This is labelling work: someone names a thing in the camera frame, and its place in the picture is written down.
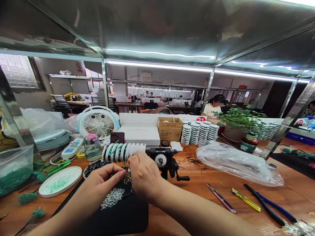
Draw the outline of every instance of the small dial gauge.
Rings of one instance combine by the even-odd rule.
[[[158,154],[156,157],[155,157],[155,163],[157,164],[158,167],[163,167],[166,165],[166,156],[163,155],[163,154]]]

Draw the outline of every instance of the person's left hand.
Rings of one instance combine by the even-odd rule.
[[[125,176],[126,171],[116,164],[108,164],[92,171],[60,213],[76,222],[87,219]]]

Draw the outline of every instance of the clay pot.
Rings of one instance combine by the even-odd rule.
[[[232,139],[234,141],[240,142],[242,138],[246,137],[246,133],[244,133],[242,131],[243,127],[244,126],[242,126],[242,127],[232,127],[232,126],[226,125],[223,134],[224,134],[225,137],[227,137],[229,139]]]

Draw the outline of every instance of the power strip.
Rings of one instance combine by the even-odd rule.
[[[61,158],[64,160],[73,158],[84,144],[84,138],[75,138],[61,153]]]

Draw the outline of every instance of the fan grille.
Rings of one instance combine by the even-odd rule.
[[[98,138],[109,136],[115,126],[112,118],[104,113],[92,113],[88,115],[84,119],[83,125],[88,133],[95,133]]]

